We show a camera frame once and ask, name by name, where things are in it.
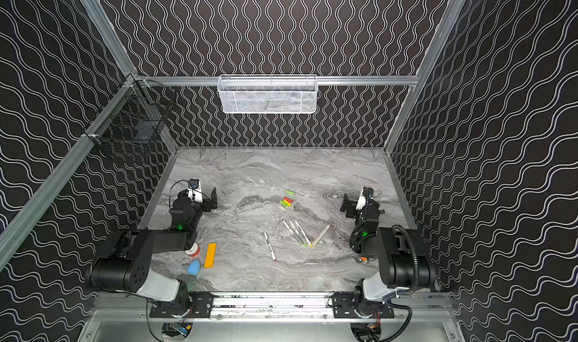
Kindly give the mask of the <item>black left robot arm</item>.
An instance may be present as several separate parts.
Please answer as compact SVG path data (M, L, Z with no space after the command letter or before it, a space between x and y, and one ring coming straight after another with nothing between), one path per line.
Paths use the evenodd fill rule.
M186 283L151 269L158 253L191 252L204 213L218 208L217 191L206 196L198 188L178 194L169 213L171 226L164 230L138 229L110 234L94 256L87 271L87 283L103 292L128 293L165 307L180 316L191 309Z

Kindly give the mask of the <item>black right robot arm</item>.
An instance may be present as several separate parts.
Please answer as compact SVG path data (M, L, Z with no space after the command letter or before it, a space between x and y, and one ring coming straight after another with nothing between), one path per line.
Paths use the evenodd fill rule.
M350 250L359 258L378 262L378 271L355 287L358 304L435 289L434 266L418 231L399 224L380 226L385 211L373 198L372 188L363 188L356 201L344 195L340 211L354 220Z

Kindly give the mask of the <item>white pen pink accents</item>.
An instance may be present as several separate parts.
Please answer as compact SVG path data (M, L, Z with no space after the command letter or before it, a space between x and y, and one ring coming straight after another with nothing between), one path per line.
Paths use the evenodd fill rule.
M266 245L268 246L269 251L270 251L270 253L271 253L272 260L273 260L274 262L277 262L275 250L274 250L274 248L273 248L273 246L272 246L272 244L271 244L269 235L268 235L266 232L264 232L264 233L263 233L263 236L264 236L264 238L265 238Z

